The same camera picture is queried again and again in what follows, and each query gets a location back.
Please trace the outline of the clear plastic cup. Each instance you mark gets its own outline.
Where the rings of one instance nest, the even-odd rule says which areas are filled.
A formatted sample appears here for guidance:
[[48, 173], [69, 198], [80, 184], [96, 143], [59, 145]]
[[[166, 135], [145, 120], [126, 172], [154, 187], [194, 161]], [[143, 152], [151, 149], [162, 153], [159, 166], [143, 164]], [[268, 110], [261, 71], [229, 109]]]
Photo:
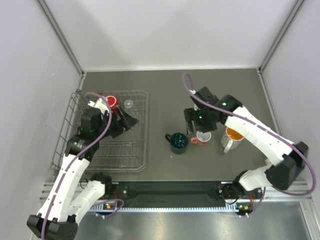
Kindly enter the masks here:
[[126, 109], [132, 109], [134, 106], [134, 102], [131, 99], [127, 99], [124, 101], [124, 107]]

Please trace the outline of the red mug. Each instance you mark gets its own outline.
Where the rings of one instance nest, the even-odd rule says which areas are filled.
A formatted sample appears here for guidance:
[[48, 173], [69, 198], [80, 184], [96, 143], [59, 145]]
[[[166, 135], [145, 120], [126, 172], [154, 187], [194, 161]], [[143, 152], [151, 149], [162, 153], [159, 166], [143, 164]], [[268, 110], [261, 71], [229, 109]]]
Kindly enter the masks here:
[[114, 95], [108, 95], [105, 98], [107, 99], [107, 102], [111, 109], [114, 109], [116, 106], [120, 104], [118, 98]]

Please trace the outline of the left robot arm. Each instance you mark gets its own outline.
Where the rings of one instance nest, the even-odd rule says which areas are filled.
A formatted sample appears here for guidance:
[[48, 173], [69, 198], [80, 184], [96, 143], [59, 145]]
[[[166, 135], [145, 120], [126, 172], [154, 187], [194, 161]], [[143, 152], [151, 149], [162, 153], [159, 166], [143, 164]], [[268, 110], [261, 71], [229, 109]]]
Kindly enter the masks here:
[[113, 194], [111, 177], [95, 173], [74, 197], [83, 173], [100, 147], [100, 140], [114, 139], [139, 123], [117, 101], [110, 103], [108, 96], [100, 95], [87, 104], [77, 134], [67, 141], [61, 168], [48, 197], [37, 214], [28, 217], [27, 226], [41, 240], [73, 240], [90, 208], [95, 207], [98, 199]]

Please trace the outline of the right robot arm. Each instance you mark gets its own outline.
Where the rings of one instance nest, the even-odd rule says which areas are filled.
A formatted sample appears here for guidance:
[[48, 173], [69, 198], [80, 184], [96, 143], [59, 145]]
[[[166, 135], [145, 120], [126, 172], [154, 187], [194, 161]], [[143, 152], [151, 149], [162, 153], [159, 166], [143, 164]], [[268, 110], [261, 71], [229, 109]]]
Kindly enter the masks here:
[[309, 147], [302, 141], [295, 143], [278, 135], [231, 95], [218, 99], [207, 87], [188, 92], [194, 102], [194, 107], [184, 110], [189, 135], [194, 131], [214, 131], [221, 123], [239, 133], [268, 160], [265, 166], [242, 171], [233, 180], [234, 194], [243, 199], [252, 190], [264, 187], [286, 194], [306, 166]]

